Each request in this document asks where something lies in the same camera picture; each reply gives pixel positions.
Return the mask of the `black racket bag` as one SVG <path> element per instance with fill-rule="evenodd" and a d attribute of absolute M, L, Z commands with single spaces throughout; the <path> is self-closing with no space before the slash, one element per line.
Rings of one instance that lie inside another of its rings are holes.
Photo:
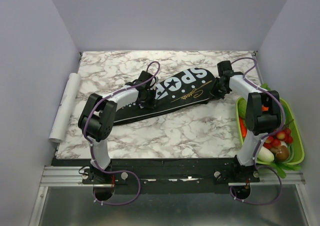
<path fill-rule="evenodd" d="M 157 83 L 153 108 L 143 106 L 141 102 L 131 103 L 116 112 L 113 125 L 134 123 L 192 105 L 207 104 L 213 98 L 211 90 L 216 81 L 217 78 L 207 69 L 185 69 Z"/>

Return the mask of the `white shuttlecock tube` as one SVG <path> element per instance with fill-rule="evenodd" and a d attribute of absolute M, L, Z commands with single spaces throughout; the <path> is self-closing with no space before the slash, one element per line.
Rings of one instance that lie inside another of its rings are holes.
<path fill-rule="evenodd" d="M 62 143 L 65 138 L 69 119 L 74 108 L 78 89 L 80 87 L 81 76 L 71 73 L 68 77 L 60 105 L 58 107 L 54 123 L 49 135 L 49 140 L 53 143 Z"/>

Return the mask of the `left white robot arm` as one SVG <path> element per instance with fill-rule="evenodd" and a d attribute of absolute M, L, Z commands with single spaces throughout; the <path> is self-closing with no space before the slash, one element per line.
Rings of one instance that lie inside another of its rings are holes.
<path fill-rule="evenodd" d="M 93 177 L 99 183 L 107 183 L 111 177 L 111 171 L 107 168 L 111 163 L 107 138 L 114 126 L 116 112 L 136 101 L 154 98 L 151 84 L 156 81 L 155 74 L 142 71 L 138 79 L 126 83 L 117 91 L 104 96 L 93 93 L 88 97 L 78 127 L 89 142 L 90 163 L 96 168 Z"/>

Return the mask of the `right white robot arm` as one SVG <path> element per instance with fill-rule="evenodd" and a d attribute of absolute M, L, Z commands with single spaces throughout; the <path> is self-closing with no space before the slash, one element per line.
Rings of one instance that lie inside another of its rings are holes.
<path fill-rule="evenodd" d="M 285 124 L 285 111 L 279 93 L 269 91 L 250 81 L 247 72 L 235 72 L 232 62 L 217 64 L 218 78 L 210 93 L 217 99 L 235 92 L 246 100 L 245 124 L 247 135 L 236 156 L 238 165 L 230 169 L 230 177 L 241 182 L 248 176 L 246 167 L 256 166 L 258 154 L 266 139 L 276 134 Z"/>

